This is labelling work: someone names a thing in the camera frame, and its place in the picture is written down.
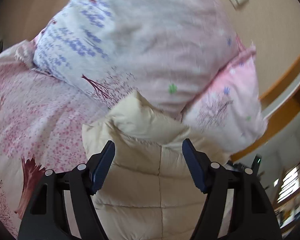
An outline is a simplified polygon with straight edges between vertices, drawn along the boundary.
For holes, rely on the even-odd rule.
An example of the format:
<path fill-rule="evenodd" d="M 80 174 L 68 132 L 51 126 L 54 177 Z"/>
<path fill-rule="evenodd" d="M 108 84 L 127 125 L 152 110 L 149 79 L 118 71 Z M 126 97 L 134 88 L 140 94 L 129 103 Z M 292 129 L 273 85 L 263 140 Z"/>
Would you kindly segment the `pink floral pillow left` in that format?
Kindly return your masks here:
<path fill-rule="evenodd" d="M 177 119 L 237 55 L 219 0 L 69 0 L 33 62 L 109 107 L 137 90 Z"/>

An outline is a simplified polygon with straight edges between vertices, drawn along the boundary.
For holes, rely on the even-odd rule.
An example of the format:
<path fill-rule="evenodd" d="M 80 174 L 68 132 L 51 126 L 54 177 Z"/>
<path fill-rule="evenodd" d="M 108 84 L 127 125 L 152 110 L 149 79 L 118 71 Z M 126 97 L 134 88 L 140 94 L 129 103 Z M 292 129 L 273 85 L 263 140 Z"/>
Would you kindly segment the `beige quilted down jacket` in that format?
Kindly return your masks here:
<path fill-rule="evenodd" d="M 153 107 L 138 92 L 104 118 L 82 127 L 87 157 L 108 141 L 115 157 L 92 197 L 109 239 L 189 239 L 206 196 L 196 188 L 182 154 L 190 139 L 211 161 L 228 156 L 212 141 Z"/>

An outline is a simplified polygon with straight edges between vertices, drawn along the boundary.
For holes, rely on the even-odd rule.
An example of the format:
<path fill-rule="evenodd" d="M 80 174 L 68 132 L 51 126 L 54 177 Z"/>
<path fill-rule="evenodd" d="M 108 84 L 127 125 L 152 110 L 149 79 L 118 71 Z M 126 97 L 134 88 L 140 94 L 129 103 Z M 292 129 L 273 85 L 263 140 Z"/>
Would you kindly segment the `pink floral pillow right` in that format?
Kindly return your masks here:
<path fill-rule="evenodd" d="M 256 47 L 239 43 L 238 48 L 239 54 L 185 109 L 182 118 L 230 154 L 252 145 L 268 126 L 258 94 Z"/>

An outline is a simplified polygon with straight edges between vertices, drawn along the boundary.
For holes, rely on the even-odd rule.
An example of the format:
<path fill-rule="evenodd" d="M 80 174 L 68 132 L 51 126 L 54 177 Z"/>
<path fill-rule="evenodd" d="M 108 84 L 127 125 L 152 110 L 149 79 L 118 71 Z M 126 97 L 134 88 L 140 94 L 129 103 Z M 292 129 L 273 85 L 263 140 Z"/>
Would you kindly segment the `pink floral bed sheet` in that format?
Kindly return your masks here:
<path fill-rule="evenodd" d="M 108 112 L 76 88 L 35 71 L 33 56 L 29 41 L 0 54 L 0 221 L 12 236 L 44 172 L 84 163 L 82 126 Z"/>

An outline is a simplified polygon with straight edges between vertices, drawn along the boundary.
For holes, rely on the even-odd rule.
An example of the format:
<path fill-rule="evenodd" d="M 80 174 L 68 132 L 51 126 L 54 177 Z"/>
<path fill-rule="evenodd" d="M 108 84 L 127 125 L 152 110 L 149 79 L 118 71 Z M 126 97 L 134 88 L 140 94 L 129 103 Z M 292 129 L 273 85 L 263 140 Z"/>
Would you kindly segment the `pink floral pillow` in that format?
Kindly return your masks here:
<path fill-rule="evenodd" d="M 69 0 L 33 62 L 109 107 L 137 90 L 177 119 L 237 55 L 219 0 Z"/>
<path fill-rule="evenodd" d="M 182 118 L 230 154 L 252 145 L 268 126 L 258 94 L 256 47 L 239 43 L 238 48 L 239 54 L 185 109 Z"/>

